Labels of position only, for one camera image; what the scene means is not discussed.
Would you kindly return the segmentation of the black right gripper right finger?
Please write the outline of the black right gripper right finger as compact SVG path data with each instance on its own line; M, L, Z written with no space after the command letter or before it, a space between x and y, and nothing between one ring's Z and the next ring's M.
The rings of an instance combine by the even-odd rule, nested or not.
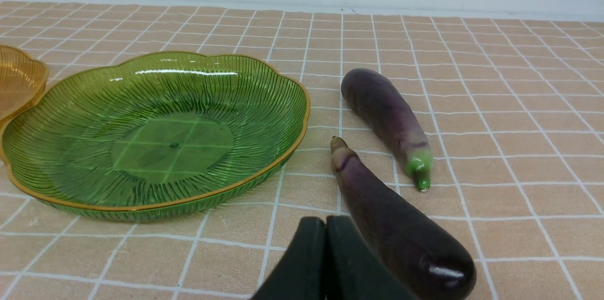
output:
M328 300L415 300L364 242L350 217L327 217L324 291Z

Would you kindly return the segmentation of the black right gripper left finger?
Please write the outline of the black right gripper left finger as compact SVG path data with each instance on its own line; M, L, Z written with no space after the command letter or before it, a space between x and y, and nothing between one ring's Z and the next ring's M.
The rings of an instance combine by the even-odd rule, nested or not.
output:
M322 300L321 273L326 226L318 217L302 217L280 261L252 296L253 300Z

